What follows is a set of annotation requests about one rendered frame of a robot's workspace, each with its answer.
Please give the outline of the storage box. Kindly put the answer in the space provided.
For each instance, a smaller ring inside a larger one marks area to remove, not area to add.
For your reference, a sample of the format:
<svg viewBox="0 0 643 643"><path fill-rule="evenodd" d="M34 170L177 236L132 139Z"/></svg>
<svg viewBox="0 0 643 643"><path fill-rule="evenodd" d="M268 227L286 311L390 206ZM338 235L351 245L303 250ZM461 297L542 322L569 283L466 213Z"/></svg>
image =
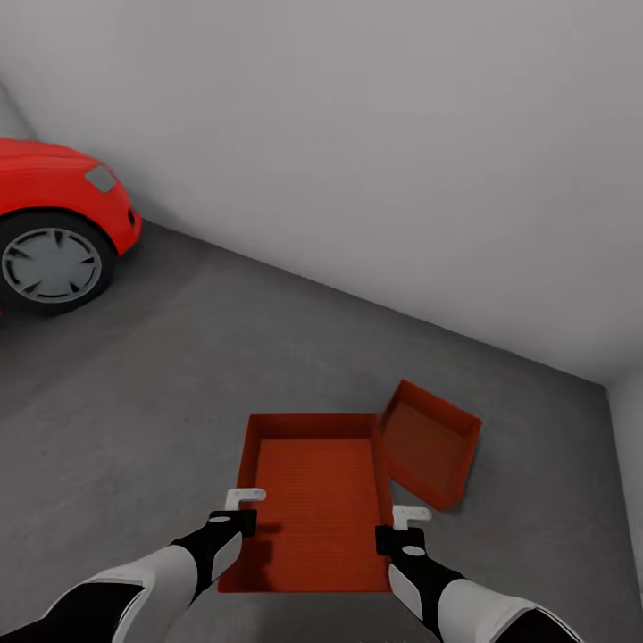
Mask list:
<svg viewBox="0 0 643 643"><path fill-rule="evenodd" d="M219 578L222 594L393 592L391 555L375 527L393 527L385 422L376 413L249 415L238 489L266 498L255 536Z"/></svg>
<svg viewBox="0 0 643 643"><path fill-rule="evenodd" d="M460 501L482 420L405 380L399 382L390 401L406 406L410 410L409 417L412 418L418 414L423 422L429 420L430 423L444 429L450 436L460 437L462 440L460 444L462 448L453 464L454 470L447 489L441 489L427 477L422 477L418 470L411 470L409 466L398 460L395 454L388 453L386 457L386 472L391 480L443 513Z"/></svg>

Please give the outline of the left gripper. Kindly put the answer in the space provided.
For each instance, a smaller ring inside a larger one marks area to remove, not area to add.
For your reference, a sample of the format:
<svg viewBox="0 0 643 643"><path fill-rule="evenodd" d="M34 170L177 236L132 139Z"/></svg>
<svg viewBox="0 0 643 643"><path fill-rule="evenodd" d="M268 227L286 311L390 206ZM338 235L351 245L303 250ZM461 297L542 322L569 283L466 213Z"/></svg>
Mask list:
<svg viewBox="0 0 643 643"><path fill-rule="evenodd" d="M254 537L256 529L256 510L238 510L238 511L213 511L210 513L209 518L213 516L236 516L239 522L239 529L243 538Z"/></svg>

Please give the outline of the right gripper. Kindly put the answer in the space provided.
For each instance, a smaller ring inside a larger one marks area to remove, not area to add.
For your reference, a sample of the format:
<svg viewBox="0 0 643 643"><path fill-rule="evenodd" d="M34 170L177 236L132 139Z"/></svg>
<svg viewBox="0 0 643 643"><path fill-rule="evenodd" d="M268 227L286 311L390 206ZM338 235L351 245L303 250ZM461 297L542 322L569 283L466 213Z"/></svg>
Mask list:
<svg viewBox="0 0 643 643"><path fill-rule="evenodd" d="M379 555L393 555L393 545L400 539L410 539L425 550L424 530L422 528L408 528L408 530L397 531L389 525L377 525L375 527L375 550Z"/></svg>

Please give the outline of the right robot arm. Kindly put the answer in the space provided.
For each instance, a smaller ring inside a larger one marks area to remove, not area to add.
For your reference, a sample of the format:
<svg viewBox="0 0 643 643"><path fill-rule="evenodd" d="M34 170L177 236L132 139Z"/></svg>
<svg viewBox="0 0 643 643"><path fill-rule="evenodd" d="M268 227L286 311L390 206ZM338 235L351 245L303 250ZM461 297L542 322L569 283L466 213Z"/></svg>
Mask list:
<svg viewBox="0 0 643 643"><path fill-rule="evenodd" d="M394 595L440 643L585 643L545 607L485 589L431 560L424 530L407 525L431 521L428 508L393 506L392 514L393 527L375 527L375 550L391 555Z"/></svg>

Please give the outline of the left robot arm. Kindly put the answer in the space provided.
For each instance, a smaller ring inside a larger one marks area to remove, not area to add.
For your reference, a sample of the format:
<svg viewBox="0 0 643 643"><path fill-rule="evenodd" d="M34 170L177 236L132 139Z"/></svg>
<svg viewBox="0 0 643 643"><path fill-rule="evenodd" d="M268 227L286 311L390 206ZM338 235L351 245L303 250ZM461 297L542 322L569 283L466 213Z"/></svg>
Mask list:
<svg viewBox="0 0 643 643"><path fill-rule="evenodd" d="M149 556L112 567L72 587L44 619L0 643L162 643L172 626L237 560L242 538L254 537L264 489L230 489L226 511L204 528Z"/></svg>

